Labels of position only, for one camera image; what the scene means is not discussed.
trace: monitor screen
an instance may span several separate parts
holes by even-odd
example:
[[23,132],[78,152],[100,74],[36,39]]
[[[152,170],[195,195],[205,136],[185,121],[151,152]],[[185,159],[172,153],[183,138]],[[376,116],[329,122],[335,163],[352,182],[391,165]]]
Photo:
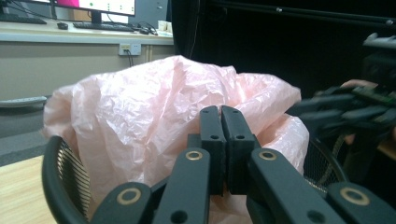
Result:
[[134,0],[55,0],[56,7],[134,16]]

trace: computer monitor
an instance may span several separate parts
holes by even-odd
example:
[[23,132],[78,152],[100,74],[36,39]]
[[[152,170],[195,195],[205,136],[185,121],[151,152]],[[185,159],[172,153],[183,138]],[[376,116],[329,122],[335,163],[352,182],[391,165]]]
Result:
[[91,12],[92,23],[102,22],[102,13],[134,16],[134,0],[54,0],[56,7],[67,7]]

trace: keyboard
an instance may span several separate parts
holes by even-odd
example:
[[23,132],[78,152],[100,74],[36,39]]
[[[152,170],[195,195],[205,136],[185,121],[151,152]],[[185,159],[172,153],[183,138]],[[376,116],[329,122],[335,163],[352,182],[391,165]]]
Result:
[[133,32],[135,28],[120,24],[105,24],[105,23],[90,23],[90,22],[74,22],[74,27],[80,29],[91,29],[91,30],[107,30],[107,31],[123,31]]
[[0,14],[0,21],[31,23],[31,24],[47,24],[39,18],[20,17],[14,14]]

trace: wall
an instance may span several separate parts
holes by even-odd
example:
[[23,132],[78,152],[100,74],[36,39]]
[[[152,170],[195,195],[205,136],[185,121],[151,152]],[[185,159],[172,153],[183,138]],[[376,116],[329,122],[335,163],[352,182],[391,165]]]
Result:
[[[93,74],[129,67],[118,45],[0,42],[0,100],[50,95]],[[142,45],[134,64],[173,55],[173,46]]]

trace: wooden desk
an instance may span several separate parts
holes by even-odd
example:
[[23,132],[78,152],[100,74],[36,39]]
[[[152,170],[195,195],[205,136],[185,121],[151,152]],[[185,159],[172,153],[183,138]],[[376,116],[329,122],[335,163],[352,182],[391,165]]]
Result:
[[0,167],[0,223],[56,223],[41,184],[43,157]]

